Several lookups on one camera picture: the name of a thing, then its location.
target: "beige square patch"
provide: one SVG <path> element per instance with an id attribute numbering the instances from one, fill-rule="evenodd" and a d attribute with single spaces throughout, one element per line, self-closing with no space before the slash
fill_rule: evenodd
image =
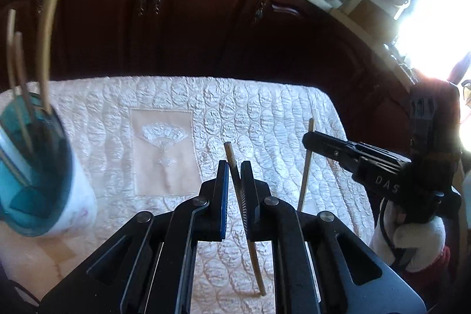
<path id="1" fill-rule="evenodd" d="M 192 111 L 132 109 L 135 193 L 196 193 L 201 177 L 195 157 Z"/>

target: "metal screw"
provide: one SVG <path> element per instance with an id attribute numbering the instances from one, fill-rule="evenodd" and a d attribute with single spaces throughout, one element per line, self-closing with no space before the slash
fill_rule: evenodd
<path id="1" fill-rule="evenodd" d="M 263 202 L 265 204 L 271 206 L 271 207 L 274 207 L 275 205 L 277 205 L 279 203 L 278 199 L 276 197 L 273 197 L 273 196 L 265 197 Z"/>
<path id="2" fill-rule="evenodd" d="M 139 212 L 136 215 L 136 220 L 137 220 L 137 222 L 143 224 L 145 222 L 149 222 L 151 217 L 152 217 L 152 213 L 150 213 L 150 212 Z"/>
<path id="3" fill-rule="evenodd" d="M 327 212 L 326 210 L 320 212 L 319 217 L 322 221 L 325 222 L 332 222 L 334 220 L 334 215 L 331 212 Z"/>
<path id="4" fill-rule="evenodd" d="M 196 205 L 197 207 L 202 207 L 207 202 L 208 199 L 204 196 L 196 196 L 193 198 L 193 205 Z"/>

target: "hand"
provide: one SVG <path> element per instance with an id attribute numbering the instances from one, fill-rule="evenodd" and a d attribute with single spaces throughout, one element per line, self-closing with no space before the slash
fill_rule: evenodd
<path id="1" fill-rule="evenodd" d="M 406 271 L 416 273 L 434 263 L 445 247 L 445 226 L 440 217 L 435 216 L 427 224 L 400 224 L 404 221 L 401 208 L 388 201 L 384 213 L 384 228 L 392 242 L 398 248 L 417 248 Z M 395 260 L 394 254 L 381 234 L 380 223 L 374 229 L 370 248 L 389 266 Z"/>

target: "cloth on dish rack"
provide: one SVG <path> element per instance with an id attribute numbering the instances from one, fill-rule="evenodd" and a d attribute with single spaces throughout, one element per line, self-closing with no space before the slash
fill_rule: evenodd
<path id="1" fill-rule="evenodd" d="M 136 185 L 142 181 L 135 173 L 143 169 L 135 156 L 136 140 L 144 138 L 146 145 L 169 150 L 165 156 L 153 155 L 157 162 L 169 159 L 159 166 L 174 166 L 172 159 L 191 166 L 194 160 L 198 183 L 215 177 L 218 161 L 225 158 L 223 142 L 231 141 L 238 163 L 250 160 L 255 178 L 297 206 L 305 156 L 301 140 L 309 118 L 314 117 L 317 130 L 345 139 L 330 99 L 312 87 L 234 79 L 116 77 L 50 82 L 50 95 L 94 188 L 98 216 L 92 231 L 75 238 L 24 238 L 0 223 L 0 259 L 7 274 L 38 298 L 137 212 L 161 214 L 189 198 L 174 195 L 188 190 L 178 189 L 172 177 L 168 183 L 159 180 L 163 187 L 157 196 L 149 185 Z M 10 98 L 10 92 L 0 95 L 0 110 Z M 158 112 L 149 116 L 149 110 Z M 136 112 L 147 116 L 133 121 Z M 168 145 L 170 139 L 176 144 Z M 185 159 L 178 148 L 182 143 L 187 146 Z M 309 213 L 329 210 L 370 242 L 374 221 L 366 192 L 337 163 L 313 155 L 306 201 Z M 227 224 L 224 241 L 198 244 L 192 313 L 274 313 L 271 245 L 257 243 L 267 289 L 267 296 L 260 297 L 232 181 Z"/>

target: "wooden chopstick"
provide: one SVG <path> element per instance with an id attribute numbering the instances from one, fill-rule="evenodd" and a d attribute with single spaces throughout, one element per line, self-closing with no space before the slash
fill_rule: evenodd
<path id="1" fill-rule="evenodd" d="M 6 23 L 6 70 L 8 73 L 8 82 L 13 92 L 13 108 L 15 109 L 16 118 L 18 119 L 18 124 L 20 125 L 21 134 L 23 136 L 24 143 L 28 148 L 29 152 L 33 153 L 31 137 L 26 130 L 26 125 L 23 120 L 23 115 L 20 111 L 18 105 L 17 93 L 16 93 L 16 80 L 15 80 L 15 69 L 13 67 L 13 61 L 15 60 L 15 46 L 14 46 L 14 35 L 15 35 L 15 19 L 16 19 L 16 10 L 10 9 L 8 12 L 8 21 Z"/>
<path id="2" fill-rule="evenodd" d="M 36 38 L 36 77 L 39 82 L 42 107 L 52 114 L 49 99 L 49 71 L 51 63 L 51 35 L 56 13 L 57 0 L 43 0 Z"/>
<path id="3" fill-rule="evenodd" d="M 231 171 L 232 182 L 234 184 L 235 196 L 237 198 L 237 203 L 239 204 L 240 215 L 242 216 L 242 197 L 241 189 L 242 183 L 240 181 L 239 169 L 237 168 L 236 158 L 234 156 L 234 151 L 232 150 L 231 142 L 224 143 L 225 155 L 228 158 L 229 169 Z M 262 273 L 260 271 L 260 264 L 258 263 L 257 249 L 255 248 L 255 243 L 247 239 L 247 247 L 249 248 L 250 261 L 252 262 L 253 273 L 255 274 L 255 280 L 257 281 L 258 289 L 262 296 L 267 294 L 265 290 L 265 285 L 263 283 Z"/>
<path id="4" fill-rule="evenodd" d="M 24 53 L 23 53 L 23 35 L 21 32 L 16 31 L 14 39 L 15 47 L 15 63 L 16 63 L 16 73 L 18 75 L 18 81 L 20 82 L 22 97 L 28 115 L 31 119 L 31 123 L 34 126 L 37 126 L 36 115 L 34 114 L 34 108 L 32 106 L 31 95 L 28 91 L 28 86 L 26 85 L 26 68 L 24 66 Z"/>
<path id="5" fill-rule="evenodd" d="M 314 119 L 312 117 L 309 119 L 308 130 L 309 132 L 314 131 Z M 306 157 L 304 159 L 304 170 L 302 172 L 301 191 L 300 191 L 299 201 L 298 201 L 298 212 L 302 212 L 302 206 L 304 205 L 304 199 L 306 197 L 306 188 L 308 186 L 309 168 L 311 166 L 311 157 L 312 157 L 312 151 L 307 149 Z"/>

